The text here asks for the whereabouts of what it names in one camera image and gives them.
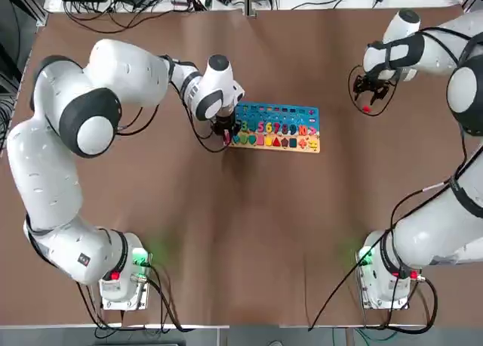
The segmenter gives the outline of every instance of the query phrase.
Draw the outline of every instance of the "orange shape block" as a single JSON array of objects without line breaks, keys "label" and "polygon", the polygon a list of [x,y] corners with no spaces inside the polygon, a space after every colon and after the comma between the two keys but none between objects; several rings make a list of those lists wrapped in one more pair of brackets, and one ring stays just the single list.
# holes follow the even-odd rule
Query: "orange shape block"
[{"label": "orange shape block", "polygon": [[307,142],[302,138],[300,141],[299,141],[299,146],[304,149],[307,145]]}]

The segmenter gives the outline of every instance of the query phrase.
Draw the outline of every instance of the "power cord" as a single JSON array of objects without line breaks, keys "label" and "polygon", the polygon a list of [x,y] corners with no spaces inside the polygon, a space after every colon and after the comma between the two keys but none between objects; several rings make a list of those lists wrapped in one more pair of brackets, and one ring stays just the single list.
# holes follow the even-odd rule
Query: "power cord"
[{"label": "power cord", "polygon": [[[139,118],[139,115],[141,114],[141,110],[143,108],[140,109],[139,113],[137,114],[136,118],[134,118],[134,120],[126,126],[127,127],[130,127],[131,125],[134,124],[134,122],[136,122],[136,119]],[[156,117],[156,113],[158,112],[158,109],[159,109],[159,104],[155,107],[154,109],[154,112],[152,112],[152,115],[151,115],[151,118],[149,118],[148,122],[141,128],[137,129],[136,131],[132,131],[132,132],[128,132],[128,133],[125,133],[125,132],[117,132],[116,135],[118,136],[125,136],[125,137],[128,137],[128,136],[134,136],[135,134],[138,134],[138,133],[141,133],[142,131],[144,131],[146,128],[149,127],[149,125],[152,123],[152,121],[154,120],[154,117]]]}]

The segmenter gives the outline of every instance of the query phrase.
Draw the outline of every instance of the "shape puzzle piece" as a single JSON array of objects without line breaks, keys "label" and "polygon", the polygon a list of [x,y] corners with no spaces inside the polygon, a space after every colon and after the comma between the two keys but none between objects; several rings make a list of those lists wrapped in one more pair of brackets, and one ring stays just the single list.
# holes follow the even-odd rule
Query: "shape puzzle piece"
[{"label": "shape puzzle piece", "polygon": [[306,147],[307,145],[307,142],[302,138],[300,141],[299,141],[299,146],[300,148],[302,148],[302,150]]},{"label": "shape puzzle piece", "polygon": [[257,146],[263,146],[263,134],[257,134]]},{"label": "shape puzzle piece", "polygon": [[240,143],[241,144],[247,144],[248,142],[248,136],[245,133],[240,134]]},{"label": "shape puzzle piece", "polygon": [[309,147],[314,149],[314,150],[317,150],[317,147],[318,147],[317,141],[316,140],[310,140],[309,141]]}]

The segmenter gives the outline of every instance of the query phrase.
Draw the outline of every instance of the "white label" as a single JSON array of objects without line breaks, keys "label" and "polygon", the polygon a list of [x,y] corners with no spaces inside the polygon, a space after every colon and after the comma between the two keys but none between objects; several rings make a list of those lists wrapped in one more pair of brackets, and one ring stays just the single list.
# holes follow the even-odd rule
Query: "white label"
[{"label": "white label", "polygon": [[[393,290],[394,289],[394,285],[395,285],[395,280],[390,280],[389,281],[389,289]],[[407,288],[408,287],[408,284],[406,282],[402,282],[401,280],[399,280],[398,282],[398,287],[397,289],[400,291],[401,289],[403,288]]]},{"label": "white label", "polygon": [[102,282],[104,292],[117,292],[121,290],[121,282]]}]

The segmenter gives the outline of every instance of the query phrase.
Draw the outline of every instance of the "brown table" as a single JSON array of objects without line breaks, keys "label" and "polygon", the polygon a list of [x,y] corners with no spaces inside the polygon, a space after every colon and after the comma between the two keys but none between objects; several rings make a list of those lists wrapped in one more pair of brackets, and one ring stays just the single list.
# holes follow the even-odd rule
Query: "brown table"
[{"label": "brown table", "polygon": [[[461,14],[457,7],[417,11],[425,26]],[[182,323],[305,325],[304,280],[312,319],[368,232],[387,227],[405,194],[455,169],[460,140],[445,103],[447,79],[420,73],[400,85],[376,119],[349,102],[348,72],[394,13],[260,12],[256,20],[239,12],[167,14],[111,36],[200,68],[211,54],[225,54],[247,100],[320,108],[320,154],[211,155],[196,142],[170,90],[144,133],[117,139],[98,159],[77,159],[83,216],[97,226],[135,232],[167,265]],[[114,28],[108,21],[95,27]],[[14,122],[31,116],[32,73],[43,57],[62,54],[85,65],[102,37],[51,15],[35,41]],[[125,108],[122,122],[136,111]],[[75,283],[38,259],[24,238],[24,209],[6,156],[0,171],[0,324],[91,323]],[[481,325],[479,270],[425,270],[439,292],[438,324]],[[360,325],[357,297],[351,279],[319,323]],[[158,323],[158,299],[150,302],[148,311],[129,314],[125,322]],[[395,323],[425,323],[423,307],[413,303]],[[371,314],[373,323],[382,319]]]}]

